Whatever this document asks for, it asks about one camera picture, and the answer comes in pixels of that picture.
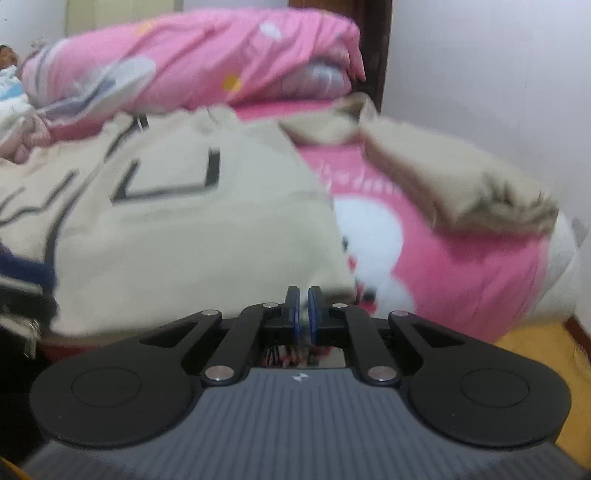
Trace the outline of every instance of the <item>beige blanket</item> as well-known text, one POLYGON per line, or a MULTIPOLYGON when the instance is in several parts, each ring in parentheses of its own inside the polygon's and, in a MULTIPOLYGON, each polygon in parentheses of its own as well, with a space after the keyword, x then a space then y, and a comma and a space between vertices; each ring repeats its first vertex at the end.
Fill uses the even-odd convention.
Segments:
POLYGON ((368 160, 405 191, 433 228, 522 235, 554 228, 558 207, 535 180, 458 138, 379 116, 363 93, 280 124, 298 144, 364 141, 368 160))

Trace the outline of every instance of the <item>wooden bed frame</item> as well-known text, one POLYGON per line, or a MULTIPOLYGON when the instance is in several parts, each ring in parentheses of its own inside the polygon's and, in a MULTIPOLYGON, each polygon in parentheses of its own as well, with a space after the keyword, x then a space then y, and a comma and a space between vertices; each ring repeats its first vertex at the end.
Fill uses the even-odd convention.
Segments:
POLYGON ((388 63, 392 0, 289 0, 289 6, 321 8, 355 20, 361 30, 366 81, 354 88, 367 93, 380 111, 388 63))

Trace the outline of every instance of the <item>circular pad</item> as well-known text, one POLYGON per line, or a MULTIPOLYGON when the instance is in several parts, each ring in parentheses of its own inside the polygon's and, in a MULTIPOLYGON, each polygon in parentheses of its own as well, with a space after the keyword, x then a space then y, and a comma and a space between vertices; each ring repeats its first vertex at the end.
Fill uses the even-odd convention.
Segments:
POLYGON ((71 357, 33 383, 31 410, 50 436, 77 446, 133 445, 175 425, 193 399, 168 349, 113 345, 71 357))
POLYGON ((554 440, 570 410, 569 389, 550 368, 480 342, 433 349, 409 397, 434 430, 495 448, 554 440))
POLYGON ((498 368, 473 370, 463 376, 460 388, 466 398, 492 408, 517 405, 530 392, 526 380, 513 372, 498 368))
POLYGON ((97 368, 74 380, 72 394, 90 407, 116 407, 139 393, 140 378, 124 368, 97 368))

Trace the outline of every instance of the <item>yellow dot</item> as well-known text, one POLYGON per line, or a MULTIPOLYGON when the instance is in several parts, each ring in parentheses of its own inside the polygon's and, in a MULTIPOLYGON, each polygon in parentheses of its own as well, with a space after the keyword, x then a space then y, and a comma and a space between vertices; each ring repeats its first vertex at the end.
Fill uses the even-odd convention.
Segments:
POLYGON ((242 82, 240 81, 237 75, 231 73, 228 76, 226 76, 226 78, 224 78, 222 88, 226 92, 236 93, 238 90, 242 88, 242 82))
POLYGON ((146 35, 150 30, 154 28, 154 22, 144 22, 138 28, 135 29, 136 35, 146 35))

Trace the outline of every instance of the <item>wooden floor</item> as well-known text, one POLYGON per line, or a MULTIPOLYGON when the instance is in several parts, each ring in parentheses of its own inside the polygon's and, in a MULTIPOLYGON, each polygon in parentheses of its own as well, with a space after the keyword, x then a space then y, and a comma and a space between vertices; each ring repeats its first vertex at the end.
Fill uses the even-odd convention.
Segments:
POLYGON ((591 468, 591 366, 565 328, 548 325, 517 329, 496 344, 548 365, 566 380, 573 405, 557 443, 591 468))

